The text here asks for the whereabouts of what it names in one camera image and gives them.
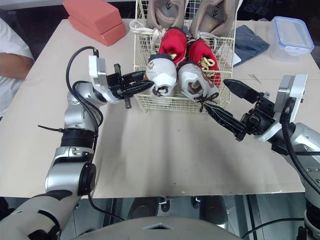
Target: white shoelace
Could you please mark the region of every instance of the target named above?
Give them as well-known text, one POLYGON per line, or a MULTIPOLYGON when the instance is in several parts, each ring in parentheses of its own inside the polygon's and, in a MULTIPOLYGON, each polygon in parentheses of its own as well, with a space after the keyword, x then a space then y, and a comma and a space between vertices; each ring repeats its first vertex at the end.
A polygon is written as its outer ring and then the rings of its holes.
POLYGON ((215 51, 217 49, 217 45, 218 45, 218 40, 221 40, 222 38, 219 36, 216 36, 212 33, 209 32, 204 32, 204 31, 198 31, 197 33, 197 39, 200 38, 212 38, 214 43, 213 43, 213 50, 215 51))
POLYGON ((143 26, 142 23, 138 22, 137 20, 132 20, 129 23, 130 26, 130 30, 135 33, 135 34, 139 34, 139 33, 150 33, 152 34, 152 38, 151 38, 151 53, 152 54, 156 54, 156 41, 161 39, 165 33, 166 33, 166 29, 162 28, 162 29, 151 29, 151 28, 147 28, 145 26, 143 26))

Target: plastic container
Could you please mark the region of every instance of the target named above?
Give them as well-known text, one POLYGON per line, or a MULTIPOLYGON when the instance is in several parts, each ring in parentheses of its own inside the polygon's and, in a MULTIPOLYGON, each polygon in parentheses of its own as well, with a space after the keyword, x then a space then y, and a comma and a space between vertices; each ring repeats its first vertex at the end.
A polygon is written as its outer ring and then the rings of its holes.
POLYGON ((304 21, 275 16, 268 31, 270 56, 274 60, 297 62, 314 49, 314 43, 304 21))

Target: white shirt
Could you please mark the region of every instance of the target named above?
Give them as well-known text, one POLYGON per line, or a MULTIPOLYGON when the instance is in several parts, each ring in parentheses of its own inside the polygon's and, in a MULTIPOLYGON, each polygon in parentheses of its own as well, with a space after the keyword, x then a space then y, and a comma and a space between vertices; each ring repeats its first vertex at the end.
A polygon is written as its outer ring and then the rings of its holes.
MULTIPOLYGON (((27 44, 0 18, 0 53, 33 59, 27 44)), ((0 76, 0 117, 2 117, 24 80, 0 76)))

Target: red sneaker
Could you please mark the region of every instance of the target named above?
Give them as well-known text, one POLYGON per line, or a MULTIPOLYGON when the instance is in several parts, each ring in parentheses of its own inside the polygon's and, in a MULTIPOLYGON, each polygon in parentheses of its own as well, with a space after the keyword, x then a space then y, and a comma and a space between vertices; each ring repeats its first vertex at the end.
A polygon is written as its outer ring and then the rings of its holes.
MULTIPOLYGON (((206 41, 199 39, 194 41, 189 48, 189 60, 198 63, 202 70, 219 71, 218 62, 212 52, 211 47, 206 41)), ((217 86, 220 87, 221 77, 220 73, 215 72, 210 77, 210 80, 217 86)))
POLYGON ((177 65, 185 58, 186 50, 185 33, 178 27, 170 27, 161 40, 158 53, 170 55, 173 63, 177 65))

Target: person's arm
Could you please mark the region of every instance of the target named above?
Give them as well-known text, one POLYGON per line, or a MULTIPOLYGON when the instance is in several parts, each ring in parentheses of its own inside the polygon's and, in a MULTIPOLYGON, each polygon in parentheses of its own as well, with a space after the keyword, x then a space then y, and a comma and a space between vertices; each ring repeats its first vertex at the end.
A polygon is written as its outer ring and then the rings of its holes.
POLYGON ((34 61, 26 56, 0 53, 0 76, 12 79, 25 79, 34 61))

